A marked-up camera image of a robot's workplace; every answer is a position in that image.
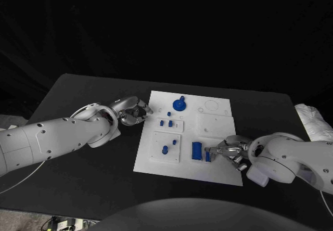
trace blue object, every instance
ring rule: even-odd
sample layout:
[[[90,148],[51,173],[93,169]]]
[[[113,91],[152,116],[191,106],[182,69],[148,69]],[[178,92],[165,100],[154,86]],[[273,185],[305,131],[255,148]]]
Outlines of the blue object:
[[[181,96],[178,100],[172,102],[172,109],[175,111],[182,111],[185,109],[184,97]]]
[[[193,160],[203,160],[201,147],[203,147],[203,144],[200,142],[191,142],[191,159]]]
[[[161,153],[165,155],[167,154],[167,146],[162,146]]]
[[[206,161],[206,162],[210,162],[210,152],[206,152],[204,161]]]

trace cable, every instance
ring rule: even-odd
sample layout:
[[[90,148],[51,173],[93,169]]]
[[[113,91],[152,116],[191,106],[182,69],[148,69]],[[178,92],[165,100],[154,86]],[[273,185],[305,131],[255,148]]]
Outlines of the cable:
[[[319,194],[321,194],[321,197],[322,197],[324,205],[325,205],[325,207],[327,207],[327,211],[329,212],[329,214],[331,214],[331,216],[333,216],[333,212],[331,212],[331,210],[329,210],[329,208],[328,208],[328,206],[327,206],[327,203],[325,203],[325,200],[324,200],[324,195],[322,195],[322,192],[321,192],[321,191],[319,191]]]
[[[43,225],[41,225],[41,227],[40,227],[40,231],[43,231],[43,226],[44,226],[44,224],[45,224],[50,220],[51,220],[51,218],[48,218],[48,219],[45,220],[45,222],[43,223]]]
[[[41,164],[37,166],[37,168],[34,169],[34,171],[30,173],[30,175],[15,184],[15,185],[12,185],[8,189],[5,189],[4,191],[1,191],[0,192],[0,194],[1,193],[4,193],[4,192],[7,192],[8,190],[11,190],[33,174],[34,174],[34,172],[37,171],[37,169],[40,168],[40,166],[43,165],[43,163],[44,163],[44,161],[41,162]]]

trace white platform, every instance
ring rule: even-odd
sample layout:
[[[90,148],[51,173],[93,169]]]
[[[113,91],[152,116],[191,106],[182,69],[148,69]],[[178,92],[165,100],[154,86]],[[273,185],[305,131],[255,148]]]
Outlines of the white platform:
[[[180,96],[184,96],[185,109],[177,112],[171,104]],[[229,100],[151,91],[148,106],[154,114],[148,115],[144,122],[132,171],[242,186],[240,173],[221,156],[217,156],[211,163],[191,160],[191,142],[200,142],[204,149],[204,147],[214,147],[226,136],[234,135]],[[169,120],[182,121],[182,132],[168,128]],[[155,133],[162,133],[158,135],[158,140],[152,137]],[[171,139],[177,135],[180,152],[178,158],[172,158],[177,152],[172,152],[175,147],[171,145]],[[161,154],[164,145],[168,147],[169,157],[165,157],[168,153]]]

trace white board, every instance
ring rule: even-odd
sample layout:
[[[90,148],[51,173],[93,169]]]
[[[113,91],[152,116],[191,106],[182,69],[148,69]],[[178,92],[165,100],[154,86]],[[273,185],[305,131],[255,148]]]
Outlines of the white board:
[[[172,109],[171,104],[172,101],[180,98],[180,96],[184,96],[185,109],[181,112],[177,112]],[[226,138],[220,137],[221,134],[227,136],[234,135],[234,125],[231,120],[229,100],[178,93],[151,91],[148,106],[152,109],[154,114],[148,115],[148,118],[144,121],[132,171],[242,186],[240,172],[236,171],[230,162],[221,156],[217,156],[211,163],[191,160],[191,142],[200,142],[204,149],[204,147],[216,147],[218,142]],[[218,116],[216,117],[217,120],[221,122],[221,124],[227,124],[227,126],[223,127],[223,132],[214,130],[214,134],[217,134],[220,137],[218,139],[198,137],[197,119],[200,114]],[[182,121],[182,132],[175,132],[168,129],[161,131],[161,129],[158,129],[159,124],[156,119],[162,119],[164,121]],[[151,152],[155,152],[155,150],[161,152],[162,147],[162,143],[159,143],[158,147],[151,147],[152,142],[155,142],[151,136],[154,136],[155,132],[181,136],[180,154],[177,158],[178,162],[171,163],[151,159]]]

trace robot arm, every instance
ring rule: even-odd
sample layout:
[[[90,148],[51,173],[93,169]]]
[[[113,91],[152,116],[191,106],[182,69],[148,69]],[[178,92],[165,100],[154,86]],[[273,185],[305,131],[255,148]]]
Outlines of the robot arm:
[[[286,133],[273,133],[253,141],[229,136],[214,148],[204,149],[220,154],[240,171],[239,161],[249,159],[247,178],[265,187],[267,179],[291,183],[299,177],[315,189],[333,194],[333,143],[304,142]]]
[[[99,147],[119,135],[118,119],[126,126],[152,114],[135,97],[116,100],[109,107],[92,103],[70,117],[0,131],[0,176],[8,171],[77,150],[84,144]]]

